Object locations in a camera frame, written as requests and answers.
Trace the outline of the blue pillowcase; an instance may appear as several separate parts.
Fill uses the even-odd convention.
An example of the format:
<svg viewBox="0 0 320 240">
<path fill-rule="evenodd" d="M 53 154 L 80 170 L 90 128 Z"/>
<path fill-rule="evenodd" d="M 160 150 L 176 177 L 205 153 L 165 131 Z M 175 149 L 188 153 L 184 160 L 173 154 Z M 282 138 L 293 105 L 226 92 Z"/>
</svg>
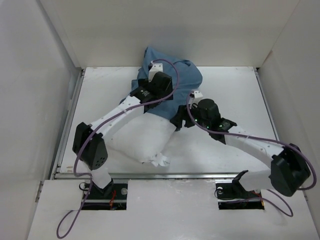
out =
<svg viewBox="0 0 320 240">
<path fill-rule="evenodd" d="M 192 90 L 196 90 L 200 87 L 203 76 L 196 65 L 190 60 L 159 52 L 149 46 L 144 51 L 142 67 L 138 70 L 136 79 L 131 81 L 132 91 L 138 87 L 139 79 L 148 78 L 149 65 L 151 61 L 157 59 L 166 60 L 160 61 L 163 66 L 163 72 L 172 77 L 173 86 L 176 85 L 177 79 L 179 79 L 179 85 L 173 94 L 172 100 L 163 101 L 158 106 L 149 110 L 148 113 L 170 120 L 176 115 L 178 107 L 186 104 L 188 94 Z"/>
</svg>

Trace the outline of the white pillow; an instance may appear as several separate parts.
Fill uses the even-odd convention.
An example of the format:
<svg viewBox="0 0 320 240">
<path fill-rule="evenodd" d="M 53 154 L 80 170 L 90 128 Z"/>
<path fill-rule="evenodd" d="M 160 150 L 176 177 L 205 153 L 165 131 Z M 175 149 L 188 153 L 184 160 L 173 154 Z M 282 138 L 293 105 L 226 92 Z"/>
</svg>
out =
<svg viewBox="0 0 320 240">
<path fill-rule="evenodd" d="M 168 119 L 145 113 L 118 130 L 106 145 L 139 163 L 168 167 L 171 160 L 162 151 L 175 130 Z"/>
</svg>

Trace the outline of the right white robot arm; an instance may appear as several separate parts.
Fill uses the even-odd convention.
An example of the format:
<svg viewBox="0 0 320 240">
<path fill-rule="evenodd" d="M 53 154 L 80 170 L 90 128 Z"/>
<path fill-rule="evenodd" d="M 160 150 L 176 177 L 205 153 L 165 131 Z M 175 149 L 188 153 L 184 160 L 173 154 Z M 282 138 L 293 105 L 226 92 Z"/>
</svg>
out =
<svg viewBox="0 0 320 240">
<path fill-rule="evenodd" d="M 212 139 L 239 149 L 267 166 L 267 170 L 243 170 L 232 180 L 231 190 L 237 197 L 256 190 L 276 190 L 291 197 L 311 175 L 296 145 L 249 136 L 235 122 L 222 117 L 212 99 L 180 105 L 170 122 L 177 130 L 198 126 Z"/>
</svg>

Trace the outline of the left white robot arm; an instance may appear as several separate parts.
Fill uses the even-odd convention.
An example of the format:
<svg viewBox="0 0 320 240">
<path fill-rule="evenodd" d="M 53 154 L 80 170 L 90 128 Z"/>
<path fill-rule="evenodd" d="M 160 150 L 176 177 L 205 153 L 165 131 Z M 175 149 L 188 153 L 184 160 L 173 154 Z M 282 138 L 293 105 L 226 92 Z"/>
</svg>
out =
<svg viewBox="0 0 320 240">
<path fill-rule="evenodd" d="M 72 145 L 76 161 L 82 161 L 89 169 L 94 192 L 101 198 L 112 193 L 113 179 L 109 175 L 106 161 L 106 143 L 128 122 L 155 108 L 164 100 L 173 99 L 172 77 L 161 71 L 151 80 L 139 79 L 138 87 L 112 111 L 98 120 L 77 125 Z"/>
</svg>

